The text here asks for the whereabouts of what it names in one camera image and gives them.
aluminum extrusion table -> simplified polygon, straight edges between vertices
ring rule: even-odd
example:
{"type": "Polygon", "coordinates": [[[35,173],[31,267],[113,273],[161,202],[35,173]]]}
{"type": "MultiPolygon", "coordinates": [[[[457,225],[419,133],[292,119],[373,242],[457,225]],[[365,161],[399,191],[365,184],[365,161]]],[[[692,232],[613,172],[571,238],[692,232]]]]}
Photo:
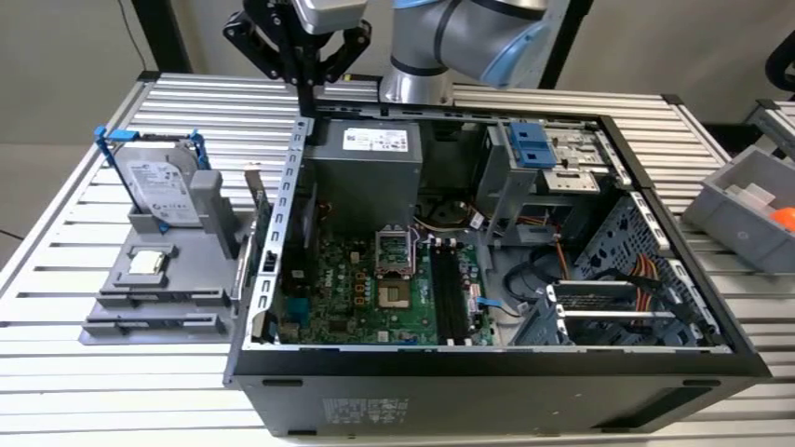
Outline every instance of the aluminum extrusion table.
{"type": "MultiPolygon", "coordinates": [[[[371,82],[327,88],[376,99],[371,82]]],[[[688,110],[657,95],[457,86],[460,106],[611,115],[675,215],[728,156],[688,110]]],[[[795,114],[795,104],[783,105],[795,114]]],[[[243,168],[265,166],[275,192],[296,114],[284,85],[260,79],[163,74],[139,81],[108,127],[205,135],[224,195],[251,207],[243,168]]],[[[129,230],[129,200],[91,148],[0,274],[0,445],[284,445],[261,428],[243,392],[225,390],[227,345],[83,346],[80,323],[129,230]]],[[[359,438],[359,445],[795,444],[795,276],[757,274],[704,234],[681,226],[775,376],[651,435],[561,438],[359,438]]]]}

green motherboard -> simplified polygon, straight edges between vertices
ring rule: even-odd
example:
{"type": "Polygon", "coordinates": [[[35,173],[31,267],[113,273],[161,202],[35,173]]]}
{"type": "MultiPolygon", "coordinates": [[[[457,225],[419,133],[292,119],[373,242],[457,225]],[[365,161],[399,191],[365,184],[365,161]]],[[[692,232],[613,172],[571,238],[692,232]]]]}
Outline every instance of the green motherboard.
{"type": "MultiPolygon", "coordinates": [[[[303,345],[391,344],[437,345],[437,309],[433,300],[433,268],[428,243],[403,247],[416,250],[413,275],[379,278],[376,249],[369,237],[324,237],[319,242],[316,278],[309,296],[288,296],[280,325],[284,343],[303,345]]],[[[388,244],[388,257],[400,256],[400,247],[388,244]]],[[[472,246],[455,250],[463,316],[472,345],[491,345],[491,324],[485,312],[469,313],[471,285],[481,290],[472,246]]]]}

ram slot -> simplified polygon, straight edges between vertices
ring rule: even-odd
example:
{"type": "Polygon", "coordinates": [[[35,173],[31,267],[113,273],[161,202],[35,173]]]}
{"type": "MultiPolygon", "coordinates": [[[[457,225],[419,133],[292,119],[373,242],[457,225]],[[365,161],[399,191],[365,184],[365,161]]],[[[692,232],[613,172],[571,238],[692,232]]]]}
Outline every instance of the ram slot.
{"type": "Polygon", "coordinates": [[[436,306],[440,343],[452,340],[463,345],[467,338],[467,316],[460,289],[459,259],[455,248],[431,247],[431,284],[436,306]]]}

gray plastic tray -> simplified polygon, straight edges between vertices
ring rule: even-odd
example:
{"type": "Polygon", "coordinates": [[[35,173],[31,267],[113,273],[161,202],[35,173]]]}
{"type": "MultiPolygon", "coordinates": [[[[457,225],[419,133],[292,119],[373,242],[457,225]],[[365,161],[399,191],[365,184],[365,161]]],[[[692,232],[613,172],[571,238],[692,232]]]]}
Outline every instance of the gray plastic tray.
{"type": "Polygon", "coordinates": [[[773,209],[795,207],[795,165],[751,148],[701,183],[684,220],[760,270],[795,273],[795,234],[727,191],[732,185],[744,189],[755,183],[775,195],[773,209]]]}

orange object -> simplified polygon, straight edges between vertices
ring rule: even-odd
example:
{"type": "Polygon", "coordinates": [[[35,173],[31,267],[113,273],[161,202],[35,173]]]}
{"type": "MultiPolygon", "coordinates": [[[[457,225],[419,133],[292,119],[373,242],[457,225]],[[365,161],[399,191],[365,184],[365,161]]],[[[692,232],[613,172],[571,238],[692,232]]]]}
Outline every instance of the orange object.
{"type": "Polygon", "coordinates": [[[795,208],[781,208],[769,214],[769,219],[781,224],[790,231],[795,231],[795,208]]]}

